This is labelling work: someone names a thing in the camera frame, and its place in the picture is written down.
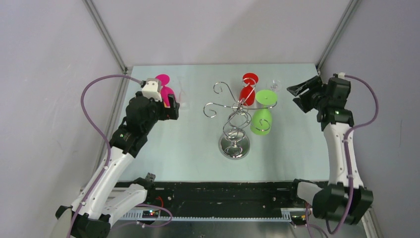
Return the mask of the green wine glass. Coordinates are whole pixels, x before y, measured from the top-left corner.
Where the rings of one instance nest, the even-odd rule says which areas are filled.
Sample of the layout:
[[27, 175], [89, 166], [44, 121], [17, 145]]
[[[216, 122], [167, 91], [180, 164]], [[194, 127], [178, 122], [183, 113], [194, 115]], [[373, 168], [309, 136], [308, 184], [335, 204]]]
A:
[[271, 90], [260, 90], [256, 93], [255, 100], [259, 108], [252, 116], [250, 130], [256, 135], [267, 135], [272, 128], [272, 115], [270, 109], [277, 104], [277, 94]]

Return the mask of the clear wine glass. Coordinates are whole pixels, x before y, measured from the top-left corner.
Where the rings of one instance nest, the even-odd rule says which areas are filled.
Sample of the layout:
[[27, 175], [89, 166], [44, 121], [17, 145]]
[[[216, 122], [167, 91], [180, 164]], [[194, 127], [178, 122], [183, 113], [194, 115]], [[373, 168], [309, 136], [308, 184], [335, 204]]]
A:
[[275, 93], [280, 92], [282, 90], [282, 88], [283, 88], [282, 82], [280, 80], [275, 80], [275, 79], [268, 81], [266, 83], [266, 85], [267, 85], [267, 88], [270, 91], [273, 91]]

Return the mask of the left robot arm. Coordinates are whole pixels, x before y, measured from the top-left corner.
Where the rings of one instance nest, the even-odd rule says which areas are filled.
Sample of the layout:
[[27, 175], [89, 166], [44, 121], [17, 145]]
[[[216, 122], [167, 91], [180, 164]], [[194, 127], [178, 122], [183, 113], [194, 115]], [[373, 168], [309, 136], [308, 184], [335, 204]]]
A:
[[177, 120], [180, 104], [174, 94], [166, 101], [161, 93], [137, 92], [126, 107], [126, 116], [106, 143], [107, 153], [96, 172], [70, 206], [60, 206], [53, 238], [105, 238], [117, 220], [137, 205], [152, 206], [154, 190], [139, 184], [108, 197], [124, 170], [146, 144], [147, 136], [159, 120]]

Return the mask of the chrome wine glass rack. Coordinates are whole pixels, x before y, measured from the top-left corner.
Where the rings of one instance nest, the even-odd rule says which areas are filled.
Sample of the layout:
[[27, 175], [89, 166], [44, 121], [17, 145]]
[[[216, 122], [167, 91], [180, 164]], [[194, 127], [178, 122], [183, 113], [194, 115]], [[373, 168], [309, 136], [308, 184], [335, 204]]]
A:
[[230, 86], [225, 82], [217, 82], [213, 86], [213, 91], [216, 94], [223, 92], [222, 85], [225, 85], [231, 94], [233, 104], [231, 106], [209, 102], [204, 105], [203, 113], [208, 118], [214, 118], [217, 111], [211, 109], [211, 106], [219, 106], [222, 108], [231, 109], [232, 112], [227, 117], [226, 123], [222, 127], [222, 135], [219, 138], [218, 146], [223, 156], [228, 159], [238, 160], [248, 155], [251, 148], [251, 141], [246, 134], [245, 129], [250, 129], [252, 116], [258, 106], [255, 100], [251, 106], [245, 106], [242, 101], [236, 99], [230, 89]]

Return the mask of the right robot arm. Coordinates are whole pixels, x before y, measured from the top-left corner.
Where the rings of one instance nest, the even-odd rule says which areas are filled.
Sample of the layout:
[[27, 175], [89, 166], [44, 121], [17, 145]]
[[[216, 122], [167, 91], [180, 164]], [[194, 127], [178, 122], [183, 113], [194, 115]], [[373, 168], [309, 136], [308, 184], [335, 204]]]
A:
[[368, 190], [359, 175], [354, 152], [354, 130], [367, 126], [371, 119], [354, 124], [353, 113], [345, 108], [351, 92], [349, 76], [334, 74], [327, 83], [315, 76], [303, 83], [289, 86], [294, 103], [307, 113], [317, 110], [317, 121], [325, 138], [329, 179], [324, 188], [315, 182], [295, 179], [288, 201], [294, 207], [305, 203], [312, 206], [316, 218], [339, 224], [356, 225], [373, 203], [373, 192]]

